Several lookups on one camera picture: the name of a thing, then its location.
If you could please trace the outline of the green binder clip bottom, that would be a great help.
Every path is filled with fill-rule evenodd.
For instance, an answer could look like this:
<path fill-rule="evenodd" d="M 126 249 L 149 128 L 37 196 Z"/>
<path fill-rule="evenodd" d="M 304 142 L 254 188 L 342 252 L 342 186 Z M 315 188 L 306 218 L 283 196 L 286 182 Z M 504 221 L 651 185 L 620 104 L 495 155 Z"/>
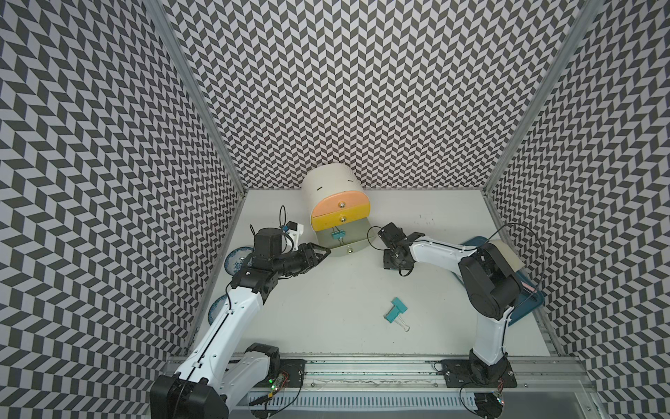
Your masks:
<path fill-rule="evenodd" d="M 391 308 L 384 316 L 384 319 L 389 324 L 396 324 L 397 326 L 400 326 L 405 333 L 407 333 L 410 330 L 410 326 L 408 326 L 406 321 L 404 321 L 404 319 L 402 319 L 401 317 L 401 310 L 399 309 L 399 307 Z"/>

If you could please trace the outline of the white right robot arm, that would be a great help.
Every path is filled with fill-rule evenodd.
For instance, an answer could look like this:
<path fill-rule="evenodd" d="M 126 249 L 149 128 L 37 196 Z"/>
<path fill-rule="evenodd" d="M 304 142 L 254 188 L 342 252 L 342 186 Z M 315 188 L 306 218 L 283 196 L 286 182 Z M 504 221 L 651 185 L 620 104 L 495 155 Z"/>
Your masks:
<path fill-rule="evenodd" d="M 472 359 L 486 367 L 500 363 L 505 357 L 505 334 L 523 289 L 518 276 L 523 263 L 515 253 L 504 243 L 467 247 L 420 232 L 408 235 L 394 223 L 380 228 L 378 237 L 385 246 L 387 270 L 407 276 L 415 265 L 429 264 L 460 277 L 478 315 Z"/>

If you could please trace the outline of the pale green bottom drawer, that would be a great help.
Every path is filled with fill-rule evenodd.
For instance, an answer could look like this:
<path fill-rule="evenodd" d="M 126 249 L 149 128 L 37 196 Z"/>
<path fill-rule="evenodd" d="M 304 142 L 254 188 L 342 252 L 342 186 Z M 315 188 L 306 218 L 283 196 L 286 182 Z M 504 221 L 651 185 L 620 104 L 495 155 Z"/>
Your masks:
<path fill-rule="evenodd" d="M 366 234 L 371 227 L 367 218 L 353 223 L 340 225 L 340 230 L 345 232 L 344 242 L 336 241 L 332 238 L 333 228 L 316 232 L 319 245 L 329 248 L 334 257 L 343 257 L 351 255 L 356 251 L 361 251 L 369 246 Z"/>

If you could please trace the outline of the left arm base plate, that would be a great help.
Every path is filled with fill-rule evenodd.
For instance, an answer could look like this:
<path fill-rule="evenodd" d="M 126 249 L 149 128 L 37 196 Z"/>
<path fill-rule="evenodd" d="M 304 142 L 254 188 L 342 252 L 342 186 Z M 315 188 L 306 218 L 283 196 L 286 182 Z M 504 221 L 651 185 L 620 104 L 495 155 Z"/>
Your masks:
<path fill-rule="evenodd" d="M 254 389 L 270 389 L 271 387 L 278 389 L 280 384 L 289 389 L 301 388 L 304 383 L 305 366 L 305 359 L 282 360 L 279 367 L 258 382 Z"/>

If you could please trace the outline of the blue patterned bowl far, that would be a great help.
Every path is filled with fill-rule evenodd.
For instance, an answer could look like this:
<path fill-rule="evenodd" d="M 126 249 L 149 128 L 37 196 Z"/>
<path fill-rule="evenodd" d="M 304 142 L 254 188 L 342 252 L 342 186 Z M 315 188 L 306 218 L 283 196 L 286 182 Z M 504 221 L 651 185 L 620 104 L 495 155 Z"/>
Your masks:
<path fill-rule="evenodd" d="M 253 251 L 254 249 L 249 246 L 241 246 L 231 251 L 224 260 L 223 267 L 225 272 L 230 276 L 234 276 L 242 267 L 249 263 Z"/>

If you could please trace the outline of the beige cloth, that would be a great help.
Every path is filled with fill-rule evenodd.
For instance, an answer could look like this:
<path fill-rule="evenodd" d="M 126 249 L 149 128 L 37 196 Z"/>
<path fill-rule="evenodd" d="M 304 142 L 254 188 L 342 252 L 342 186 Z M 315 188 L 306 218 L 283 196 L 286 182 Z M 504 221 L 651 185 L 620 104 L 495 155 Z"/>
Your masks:
<path fill-rule="evenodd" d="M 500 251 L 513 272 L 519 272 L 524 268 L 523 261 L 509 245 L 504 243 L 504 241 L 496 239 L 492 240 L 491 243 Z"/>

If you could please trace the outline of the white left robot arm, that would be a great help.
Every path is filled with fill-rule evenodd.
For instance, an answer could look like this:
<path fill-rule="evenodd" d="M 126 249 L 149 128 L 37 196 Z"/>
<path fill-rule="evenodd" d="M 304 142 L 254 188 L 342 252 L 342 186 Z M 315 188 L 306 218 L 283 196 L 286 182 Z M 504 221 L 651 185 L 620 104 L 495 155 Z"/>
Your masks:
<path fill-rule="evenodd" d="M 277 227 L 259 230 L 207 333 L 176 372 L 155 380 L 149 391 L 151 417 L 226 418 L 258 383 L 277 378 L 277 347 L 256 343 L 240 361 L 231 357 L 279 281 L 309 272 L 330 253 L 319 244 L 297 244 Z"/>

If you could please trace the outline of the blue patterned bowl near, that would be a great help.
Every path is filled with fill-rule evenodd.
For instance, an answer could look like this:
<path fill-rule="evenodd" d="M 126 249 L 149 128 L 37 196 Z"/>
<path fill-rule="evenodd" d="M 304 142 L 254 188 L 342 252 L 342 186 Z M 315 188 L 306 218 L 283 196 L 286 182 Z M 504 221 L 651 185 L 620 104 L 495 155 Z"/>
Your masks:
<path fill-rule="evenodd" d="M 221 310 L 225 309 L 226 305 L 227 305 L 227 296 L 225 294 L 218 297 L 211 303 L 207 316 L 208 323 L 210 326 L 214 324 Z"/>

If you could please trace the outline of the yellow drawer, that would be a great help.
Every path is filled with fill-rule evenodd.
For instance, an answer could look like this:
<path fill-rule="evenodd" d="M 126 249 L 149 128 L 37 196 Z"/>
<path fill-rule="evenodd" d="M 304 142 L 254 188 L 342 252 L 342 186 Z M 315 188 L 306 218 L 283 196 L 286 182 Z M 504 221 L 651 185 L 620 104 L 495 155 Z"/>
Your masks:
<path fill-rule="evenodd" d="M 368 218 L 370 211 L 370 204 L 363 204 L 349 209 L 340 209 L 330 214 L 312 218 L 311 225 L 315 231 L 329 230 L 333 227 L 340 227 L 340 225 L 345 225 L 346 223 L 353 223 Z"/>

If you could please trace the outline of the blue patterned bowl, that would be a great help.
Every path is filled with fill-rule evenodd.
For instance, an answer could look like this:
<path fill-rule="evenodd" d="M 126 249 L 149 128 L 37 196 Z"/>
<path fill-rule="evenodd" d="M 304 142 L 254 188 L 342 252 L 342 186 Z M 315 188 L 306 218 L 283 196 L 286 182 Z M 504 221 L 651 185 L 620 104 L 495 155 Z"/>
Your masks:
<path fill-rule="evenodd" d="M 234 276 L 242 267 L 249 263 L 253 251 L 254 249 L 249 246 L 241 246 L 231 251 L 224 260 L 223 267 L 225 272 L 230 276 Z"/>
<path fill-rule="evenodd" d="M 227 305 L 227 296 L 225 294 L 218 297 L 211 303 L 207 316 L 208 323 L 210 326 L 214 324 L 221 310 L 225 309 L 226 305 Z"/>

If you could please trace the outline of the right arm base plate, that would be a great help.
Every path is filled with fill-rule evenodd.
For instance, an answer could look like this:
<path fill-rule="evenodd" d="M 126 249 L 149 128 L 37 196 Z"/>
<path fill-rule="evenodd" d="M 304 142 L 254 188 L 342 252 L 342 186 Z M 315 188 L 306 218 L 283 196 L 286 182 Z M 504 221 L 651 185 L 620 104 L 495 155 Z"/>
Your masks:
<path fill-rule="evenodd" d="M 441 373 L 450 389 L 476 387 L 515 389 L 518 386 L 511 363 L 504 357 L 494 365 L 470 359 L 442 360 Z"/>

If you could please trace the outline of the white round drawer cabinet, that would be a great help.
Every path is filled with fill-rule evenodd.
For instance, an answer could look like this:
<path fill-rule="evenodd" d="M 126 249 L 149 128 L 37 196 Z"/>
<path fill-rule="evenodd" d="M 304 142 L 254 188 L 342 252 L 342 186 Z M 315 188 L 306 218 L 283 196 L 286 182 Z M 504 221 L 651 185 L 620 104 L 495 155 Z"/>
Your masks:
<path fill-rule="evenodd" d="M 322 199 L 350 190 L 364 192 L 354 172 L 342 163 L 327 164 L 311 170 L 301 184 L 305 202 L 311 211 Z"/>

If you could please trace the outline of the teal cutting board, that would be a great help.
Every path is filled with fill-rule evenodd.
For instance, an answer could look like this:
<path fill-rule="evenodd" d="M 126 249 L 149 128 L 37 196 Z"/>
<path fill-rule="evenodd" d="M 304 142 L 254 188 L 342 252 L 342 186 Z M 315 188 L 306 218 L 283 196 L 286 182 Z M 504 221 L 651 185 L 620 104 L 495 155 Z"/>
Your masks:
<path fill-rule="evenodd" d="M 476 236 L 463 244 L 475 252 L 462 263 L 461 279 L 478 312 L 495 317 L 513 307 L 509 324 L 514 325 L 544 304 L 539 284 L 531 281 L 524 268 L 513 272 L 491 241 Z"/>

